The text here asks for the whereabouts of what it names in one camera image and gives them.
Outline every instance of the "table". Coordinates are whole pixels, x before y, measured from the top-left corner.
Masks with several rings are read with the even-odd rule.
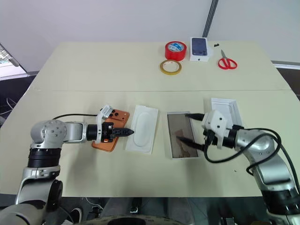
[[[209,42],[209,62],[180,62],[176,76],[163,74],[166,43],[62,43],[32,83],[36,90],[195,91],[289,90],[266,53],[255,42]],[[221,49],[238,63],[236,70],[218,67]]]
[[[248,161],[241,156],[214,165],[204,158],[172,160],[166,112],[207,112],[210,98],[237,99],[243,123],[248,128],[266,127],[279,132],[283,145],[300,171],[300,104],[291,90],[235,91],[53,91],[29,89],[11,112],[0,131],[0,190],[15,194],[22,169],[27,164],[30,129],[41,120],[65,113],[97,113],[101,106],[128,111],[135,105],[159,109],[153,152],[126,152],[127,138],[120,138],[113,152],[84,144],[65,144],[61,152],[63,196],[229,197],[261,195],[253,177],[245,171]],[[95,118],[69,117],[63,121]],[[202,130],[195,122],[196,136]],[[233,150],[210,148],[211,158],[224,158]]]

